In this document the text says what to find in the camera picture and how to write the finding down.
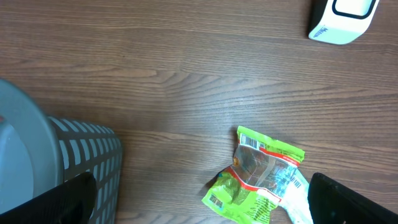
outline snack package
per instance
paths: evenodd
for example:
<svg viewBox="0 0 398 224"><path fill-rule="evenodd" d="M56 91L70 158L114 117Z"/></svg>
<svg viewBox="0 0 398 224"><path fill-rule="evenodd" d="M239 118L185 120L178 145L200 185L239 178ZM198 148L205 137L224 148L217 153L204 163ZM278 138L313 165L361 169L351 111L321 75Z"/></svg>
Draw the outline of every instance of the snack package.
<svg viewBox="0 0 398 224"><path fill-rule="evenodd" d="M289 214L293 224L313 224L308 203L309 187L310 184L297 169L279 204Z"/></svg>
<svg viewBox="0 0 398 224"><path fill-rule="evenodd" d="M233 165L219 174L202 202L237 223L268 224L304 151L242 126L238 139Z"/></svg>

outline laundry basket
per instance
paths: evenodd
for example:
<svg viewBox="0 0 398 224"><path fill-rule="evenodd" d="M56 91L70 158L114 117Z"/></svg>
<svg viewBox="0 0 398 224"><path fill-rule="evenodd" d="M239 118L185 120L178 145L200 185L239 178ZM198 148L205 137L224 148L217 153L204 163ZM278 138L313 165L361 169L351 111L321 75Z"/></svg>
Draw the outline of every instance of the laundry basket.
<svg viewBox="0 0 398 224"><path fill-rule="evenodd" d="M0 213L91 172L98 194L89 223L114 223L122 154L111 129L46 116L27 94L0 80Z"/></svg>

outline green plastic package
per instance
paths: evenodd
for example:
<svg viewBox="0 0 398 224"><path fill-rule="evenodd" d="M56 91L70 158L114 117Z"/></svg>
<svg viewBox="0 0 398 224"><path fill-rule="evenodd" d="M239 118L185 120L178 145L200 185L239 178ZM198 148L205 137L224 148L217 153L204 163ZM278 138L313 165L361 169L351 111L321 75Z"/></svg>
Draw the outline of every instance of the green plastic package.
<svg viewBox="0 0 398 224"><path fill-rule="evenodd" d="M202 202L237 223L268 224L304 151L242 126L238 139L233 165L219 174Z"/></svg>

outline barcode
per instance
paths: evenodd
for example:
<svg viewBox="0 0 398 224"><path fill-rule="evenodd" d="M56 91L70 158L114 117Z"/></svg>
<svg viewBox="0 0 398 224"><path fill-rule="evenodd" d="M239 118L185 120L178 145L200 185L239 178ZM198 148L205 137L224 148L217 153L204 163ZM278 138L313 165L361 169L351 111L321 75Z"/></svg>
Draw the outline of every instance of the barcode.
<svg viewBox="0 0 398 224"><path fill-rule="evenodd" d="M213 194L210 196L210 201L213 202L219 208L223 207L223 203L220 200L218 200L218 198L216 196L214 196Z"/></svg>
<svg viewBox="0 0 398 224"><path fill-rule="evenodd" d="M291 182L296 186L296 188L301 187L301 182L297 180L294 176L290 179Z"/></svg>
<svg viewBox="0 0 398 224"><path fill-rule="evenodd" d="M247 137L245 134L241 135L241 144L253 147L255 149L258 149L257 148L258 141L253 139L253 138Z"/></svg>

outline wooden surface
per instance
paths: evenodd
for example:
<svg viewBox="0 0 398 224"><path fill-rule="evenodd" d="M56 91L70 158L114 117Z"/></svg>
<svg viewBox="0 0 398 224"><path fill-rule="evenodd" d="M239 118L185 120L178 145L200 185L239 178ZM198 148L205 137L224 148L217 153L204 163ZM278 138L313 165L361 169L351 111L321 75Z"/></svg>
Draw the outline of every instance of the wooden surface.
<svg viewBox="0 0 398 224"><path fill-rule="evenodd" d="M398 2L352 44L309 40L311 0L3 0L0 76L55 116L112 127L118 223L229 223L200 199L238 125L306 151L398 213ZM272 223L289 223L282 209Z"/></svg>

